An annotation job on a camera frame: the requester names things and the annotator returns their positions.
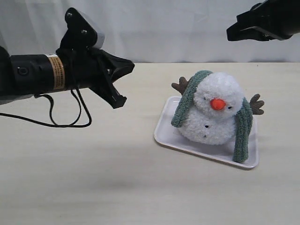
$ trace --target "black wire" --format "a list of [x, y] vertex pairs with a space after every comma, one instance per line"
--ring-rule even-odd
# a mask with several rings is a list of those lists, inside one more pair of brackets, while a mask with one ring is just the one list
[[[44, 94], [44, 95], [35, 95], [34, 97], [35, 98], [39, 98], [39, 97], [45, 97], [49, 100], [50, 102], [50, 110], [49, 110], [49, 116], [50, 116], [50, 120], [53, 124], [49, 124], [49, 123], [44, 123], [44, 122], [40, 122], [40, 121], [37, 121], [37, 120], [33, 120], [33, 119], [30, 119], [30, 118], [26, 118], [26, 117], [23, 117], [23, 116], [18, 116], [18, 115], [12, 115], [12, 114], [7, 114], [7, 113], [2, 113], [0, 112], [0, 116], [6, 116], [6, 117], [10, 117], [10, 118], [15, 118], [15, 119], [20, 119], [20, 120], [25, 120], [25, 121], [28, 121], [28, 122], [32, 122], [32, 123], [35, 123], [35, 124], [39, 124], [39, 125], [42, 125], [42, 126], [46, 126], [46, 127], [51, 127], [51, 128], [85, 128], [85, 127], [88, 127], [89, 125], [91, 125], [92, 123], [92, 117], [90, 115], [90, 112], [84, 102], [84, 99], [83, 97], [81, 96], [81, 93], [79, 91], [79, 88], [78, 88], [78, 85], [77, 85], [77, 82], [75, 80], [75, 77], [74, 77], [74, 74], [73, 74], [73, 61], [70, 60], [70, 73], [71, 73], [71, 76], [72, 76], [72, 79], [73, 79], [73, 83], [75, 85], [75, 90], [77, 92], [77, 95], [80, 99], [78, 99], [78, 97], [76, 96], [76, 94], [74, 93], [73, 90], [71, 90], [71, 94], [73, 95], [73, 97], [77, 100], [78, 104], [79, 104], [79, 108], [80, 108], [80, 111], [79, 111], [79, 115], [77, 117], [77, 119], [71, 123], [71, 124], [68, 124], [68, 125], [58, 125], [53, 117], [52, 117], [52, 111], [53, 111], [53, 107], [54, 107], [54, 100], [53, 98], [50, 96], [50, 95], [47, 95], [47, 94]], [[81, 104], [83, 105], [83, 108], [89, 118], [89, 122], [86, 123], [86, 124], [83, 124], [83, 125], [75, 125], [78, 120], [80, 119], [80, 116], [81, 116], [81, 113], [82, 113], [82, 108], [81, 108]]]

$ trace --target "orange nose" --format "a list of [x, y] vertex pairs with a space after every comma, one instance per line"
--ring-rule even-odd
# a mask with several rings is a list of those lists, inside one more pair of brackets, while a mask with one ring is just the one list
[[210, 105], [214, 110], [221, 110], [225, 107], [226, 103], [221, 99], [213, 99], [210, 101]]

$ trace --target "white table surface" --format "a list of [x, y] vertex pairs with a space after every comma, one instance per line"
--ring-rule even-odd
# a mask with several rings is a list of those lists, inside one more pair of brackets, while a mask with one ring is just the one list
[[[153, 132], [171, 88], [200, 69], [232, 74], [260, 93], [260, 164], [244, 171], [157, 145]], [[128, 100], [113, 110], [82, 95], [88, 128], [47, 128], [0, 117], [1, 225], [298, 225], [300, 64], [136, 64], [115, 83]], [[71, 122], [69, 92], [52, 94], [54, 117]], [[0, 106], [48, 120], [45, 98]]]

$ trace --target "white plastic tray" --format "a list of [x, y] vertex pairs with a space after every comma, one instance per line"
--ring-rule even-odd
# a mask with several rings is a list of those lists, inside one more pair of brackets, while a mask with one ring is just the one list
[[224, 145], [206, 145], [196, 142], [191, 142], [183, 137], [177, 128], [171, 125], [171, 120], [175, 113], [176, 107], [181, 97], [170, 97], [162, 111], [154, 132], [154, 139], [164, 147], [179, 150], [194, 156], [217, 161], [226, 165], [232, 165], [244, 170], [251, 170], [258, 165], [258, 147], [257, 147], [257, 123], [253, 118], [253, 126], [249, 136], [248, 151], [249, 157], [243, 163], [232, 161], [234, 140]]

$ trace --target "white backdrop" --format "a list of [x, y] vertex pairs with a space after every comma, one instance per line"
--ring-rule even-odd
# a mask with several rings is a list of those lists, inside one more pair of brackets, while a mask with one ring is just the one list
[[286, 41], [227, 41], [236, 15], [259, 0], [0, 0], [0, 43], [10, 54], [54, 52], [69, 7], [106, 35], [103, 48], [139, 62], [300, 61], [300, 34]]

